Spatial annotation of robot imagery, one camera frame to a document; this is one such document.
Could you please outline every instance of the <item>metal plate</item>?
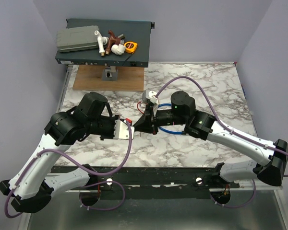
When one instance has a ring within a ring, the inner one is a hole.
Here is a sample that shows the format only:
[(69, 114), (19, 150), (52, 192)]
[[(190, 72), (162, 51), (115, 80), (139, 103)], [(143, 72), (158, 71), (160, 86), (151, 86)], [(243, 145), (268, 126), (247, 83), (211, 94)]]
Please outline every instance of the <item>metal plate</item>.
[[(252, 191), (235, 191), (229, 204), (247, 201)], [(111, 207), (118, 201), (99, 201)], [(258, 191), (255, 200), (238, 209), (221, 208), (211, 200), (126, 200), (109, 212), (80, 208), (77, 192), (54, 198), (33, 214), (29, 230), (285, 230), (273, 190)]]

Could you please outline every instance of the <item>white pipe fitting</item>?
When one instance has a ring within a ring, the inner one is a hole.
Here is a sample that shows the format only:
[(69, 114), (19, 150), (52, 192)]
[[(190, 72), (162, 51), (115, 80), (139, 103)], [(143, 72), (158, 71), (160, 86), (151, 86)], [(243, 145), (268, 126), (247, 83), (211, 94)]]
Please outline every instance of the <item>white pipe fitting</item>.
[(125, 52), (125, 49), (126, 49), (126, 47), (123, 46), (122, 44), (119, 44), (119, 45), (114, 44), (111, 47), (111, 51), (117, 55), (122, 55)]
[(104, 45), (106, 45), (109, 41), (108, 37), (103, 37), (101, 36), (100, 32), (98, 30), (95, 31), (95, 36), (97, 36), (97, 42), (98, 42), (98, 46), (99, 46), (99, 53), (101, 56), (105, 55), (105, 49), (104, 49)]

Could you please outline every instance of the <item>yellow tape measure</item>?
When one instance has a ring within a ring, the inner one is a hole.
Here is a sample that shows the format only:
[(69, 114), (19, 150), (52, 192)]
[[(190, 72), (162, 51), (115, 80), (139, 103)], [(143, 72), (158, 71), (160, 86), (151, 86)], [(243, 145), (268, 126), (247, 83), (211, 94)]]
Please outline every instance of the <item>yellow tape measure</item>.
[(130, 53), (130, 54), (133, 54), (135, 52), (135, 50), (137, 49), (138, 47), (138, 44), (135, 43), (135, 42), (126, 42), (124, 44), (124, 46), (126, 47), (126, 52), (127, 53)]

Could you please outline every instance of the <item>purple wall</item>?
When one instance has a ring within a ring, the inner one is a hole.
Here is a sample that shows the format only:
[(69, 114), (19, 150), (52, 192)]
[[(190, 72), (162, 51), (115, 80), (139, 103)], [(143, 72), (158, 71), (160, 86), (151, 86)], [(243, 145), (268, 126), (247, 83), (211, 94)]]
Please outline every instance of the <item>purple wall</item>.
[[(0, 181), (22, 168), (55, 112), (64, 78), (55, 53), (32, 0), (0, 0)], [(4, 200), (0, 192), (0, 230), (17, 229)]]
[(258, 135), (288, 142), (288, 0), (272, 2), (237, 69)]
[(66, 18), (156, 22), (150, 61), (237, 61), (272, 0), (33, 0), (53, 37)]

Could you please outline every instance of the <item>marble table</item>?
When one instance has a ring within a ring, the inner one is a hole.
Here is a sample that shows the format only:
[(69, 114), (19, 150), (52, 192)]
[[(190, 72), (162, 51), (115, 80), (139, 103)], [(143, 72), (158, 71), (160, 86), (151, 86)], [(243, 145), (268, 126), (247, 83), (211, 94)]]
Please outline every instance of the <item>marble table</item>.
[[(73, 91), (78, 66), (72, 74), (64, 97), (62, 111), (76, 106), (89, 91)], [(187, 75), (204, 88), (221, 120), (239, 130), (255, 135), (250, 111), (243, 95), (234, 64), (165, 64), (150, 63), (145, 69), (144, 89), (158, 91), (170, 79)], [(199, 89), (188, 80), (177, 80), (159, 96), (161, 103), (169, 103), (172, 93), (186, 91), (195, 98), (196, 108), (211, 113)], [(108, 98), (112, 112), (137, 121), (141, 114), (136, 104), (141, 92), (98, 92)], [(183, 126), (169, 127), (183, 130)], [(83, 142), (76, 142), (67, 154), (81, 164), (118, 166), (125, 156), (126, 140), (104, 140), (90, 135)], [(239, 162), (248, 157), (220, 144), (194, 139), (189, 136), (171, 135), (160, 131), (157, 135), (135, 133), (132, 151), (125, 166), (145, 167), (214, 167), (220, 162)], [(56, 165), (72, 165), (60, 158)]]

